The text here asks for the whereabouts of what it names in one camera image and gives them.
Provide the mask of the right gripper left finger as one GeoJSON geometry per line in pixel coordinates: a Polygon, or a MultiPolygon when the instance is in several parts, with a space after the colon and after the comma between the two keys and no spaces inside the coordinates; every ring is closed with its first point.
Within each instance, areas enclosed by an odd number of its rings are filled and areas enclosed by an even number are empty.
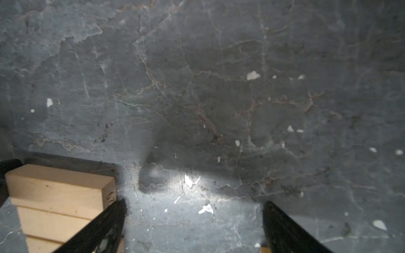
{"type": "Polygon", "coordinates": [[[125,200],[115,201],[54,253],[123,253],[125,200]]]}

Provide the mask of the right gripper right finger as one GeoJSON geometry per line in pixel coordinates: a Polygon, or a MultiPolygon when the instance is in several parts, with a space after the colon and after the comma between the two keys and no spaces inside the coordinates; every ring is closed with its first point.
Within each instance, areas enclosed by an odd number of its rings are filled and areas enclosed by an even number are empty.
{"type": "Polygon", "coordinates": [[[273,253],[332,253],[271,201],[263,206],[262,221],[273,253]]]}

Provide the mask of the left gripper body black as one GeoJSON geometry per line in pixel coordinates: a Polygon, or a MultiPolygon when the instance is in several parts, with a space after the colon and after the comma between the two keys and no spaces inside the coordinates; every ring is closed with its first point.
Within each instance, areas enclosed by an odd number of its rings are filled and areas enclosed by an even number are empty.
{"type": "Polygon", "coordinates": [[[9,198],[9,193],[6,185],[6,179],[5,179],[5,174],[11,170],[14,170],[18,167],[21,167],[23,165],[22,161],[19,159],[9,159],[9,160],[4,160],[1,161],[0,164],[0,176],[1,176],[1,181],[0,181],[0,187],[1,187],[1,194],[0,194],[0,206],[4,204],[4,202],[9,198]]]}

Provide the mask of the natural wood block long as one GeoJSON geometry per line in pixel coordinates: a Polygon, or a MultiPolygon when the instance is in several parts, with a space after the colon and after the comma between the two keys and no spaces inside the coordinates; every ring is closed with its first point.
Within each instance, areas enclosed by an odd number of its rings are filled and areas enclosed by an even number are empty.
{"type": "Polygon", "coordinates": [[[18,207],[94,219],[116,201],[114,177],[26,164],[5,175],[18,207]]]}

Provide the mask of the small grooved wood block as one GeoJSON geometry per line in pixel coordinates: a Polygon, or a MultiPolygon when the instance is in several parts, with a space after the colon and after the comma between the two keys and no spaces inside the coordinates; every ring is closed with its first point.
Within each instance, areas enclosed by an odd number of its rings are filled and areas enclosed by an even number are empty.
{"type": "Polygon", "coordinates": [[[272,253],[271,249],[268,247],[261,247],[260,253],[272,253]]]}

